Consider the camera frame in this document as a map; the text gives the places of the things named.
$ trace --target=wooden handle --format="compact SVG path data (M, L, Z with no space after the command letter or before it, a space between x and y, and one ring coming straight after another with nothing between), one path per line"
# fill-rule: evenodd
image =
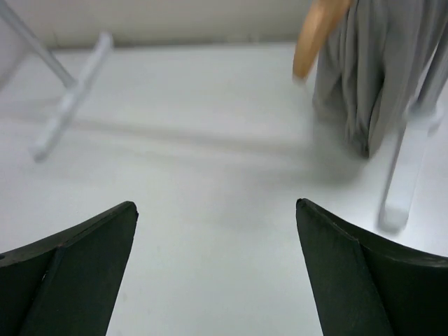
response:
M351 5L351 0L315 0L309 9L295 47L293 74L308 76L319 50Z

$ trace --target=white tile floor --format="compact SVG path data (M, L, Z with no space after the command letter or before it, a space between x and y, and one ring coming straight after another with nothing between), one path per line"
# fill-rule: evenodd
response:
M76 72L87 54L61 54ZM366 163L312 125L293 45L115 52L43 164L27 152L62 87L29 57L0 93L0 251L135 201L138 230L108 335L321 335L295 226L309 198L376 230L395 139ZM407 229L448 256L448 122Z

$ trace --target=white metal leg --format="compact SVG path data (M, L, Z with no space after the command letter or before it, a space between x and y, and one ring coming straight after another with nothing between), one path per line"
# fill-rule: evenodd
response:
M61 98L57 107L57 114L50 118L38 136L36 143L31 147L31 154L35 161L45 159L57 144L63 131L74 117L76 109L90 91L92 82L103 64L105 57L112 49L112 44L112 37L109 34L103 33L100 35L92 55L80 73L78 81Z
M77 108L90 91L108 53L113 49L113 39L110 34L102 33L94 47L93 54L87 60L78 80L60 64L53 54L37 39L33 32L24 24L17 14L4 0L0 0L0 18L2 18L16 33L22 37L41 57L55 75L67 88L66 94L59 102L57 114L53 116L44 127L36 143L31 147L31 154L35 161L45 159L55 147Z
M388 231L399 231L407 224L427 140L442 121L444 111L437 104L432 113L413 114L416 118L408 122L402 135L379 214L380 226Z

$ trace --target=folded gray fabric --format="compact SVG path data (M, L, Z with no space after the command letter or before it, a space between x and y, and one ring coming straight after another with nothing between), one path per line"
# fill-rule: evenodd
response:
M434 107L448 77L447 23L447 0L353 0L319 54L317 116L345 120L347 141L374 155L411 98Z

